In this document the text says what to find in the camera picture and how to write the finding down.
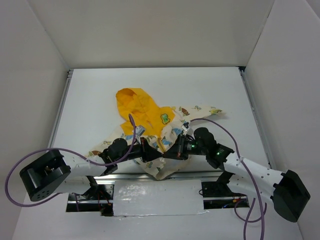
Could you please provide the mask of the cream printed kids jacket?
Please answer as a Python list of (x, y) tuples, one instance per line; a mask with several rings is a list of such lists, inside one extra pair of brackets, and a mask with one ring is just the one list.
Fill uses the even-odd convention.
[(214, 106), (163, 106), (160, 107), (141, 88), (123, 88), (116, 95), (117, 109), (124, 123), (104, 141), (94, 146), (87, 157), (97, 156), (108, 148), (117, 138), (122, 138), (128, 144), (132, 143), (133, 126), (129, 121), (129, 115), (134, 119), (136, 126), (145, 128), (144, 137), (152, 148), (164, 153), (173, 146), (178, 135), (183, 132), (182, 125), (196, 118), (206, 118), (212, 115), (223, 115), (224, 112)]

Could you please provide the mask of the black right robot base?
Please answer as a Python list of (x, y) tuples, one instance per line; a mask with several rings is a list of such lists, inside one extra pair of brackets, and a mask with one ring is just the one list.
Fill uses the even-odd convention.
[(227, 186), (230, 174), (222, 173), (217, 180), (202, 181), (198, 193), (203, 197), (205, 210), (248, 208), (247, 196), (242, 193), (232, 192)]

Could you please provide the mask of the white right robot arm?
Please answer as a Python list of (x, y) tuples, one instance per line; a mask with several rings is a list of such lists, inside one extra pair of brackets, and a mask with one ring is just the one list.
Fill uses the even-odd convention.
[(187, 160), (189, 156), (205, 156), (214, 169), (223, 171), (217, 184), (218, 192), (228, 196), (232, 192), (270, 203), (285, 220), (296, 223), (311, 198), (298, 174), (292, 170), (282, 172), (238, 157), (235, 151), (216, 142), (205, 127), (194, 131), (194, 139), (180, 134), (164, 154), (166, 159)]

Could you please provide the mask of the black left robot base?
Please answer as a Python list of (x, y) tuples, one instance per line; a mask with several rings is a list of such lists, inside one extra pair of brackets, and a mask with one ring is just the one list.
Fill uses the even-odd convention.
[(90, 188), (83, 194), (74, 193), (77, 212), (98, 212), (103, 217), (112, 217), (113, 211), (113, 184), (98, 184), (92, 177)]

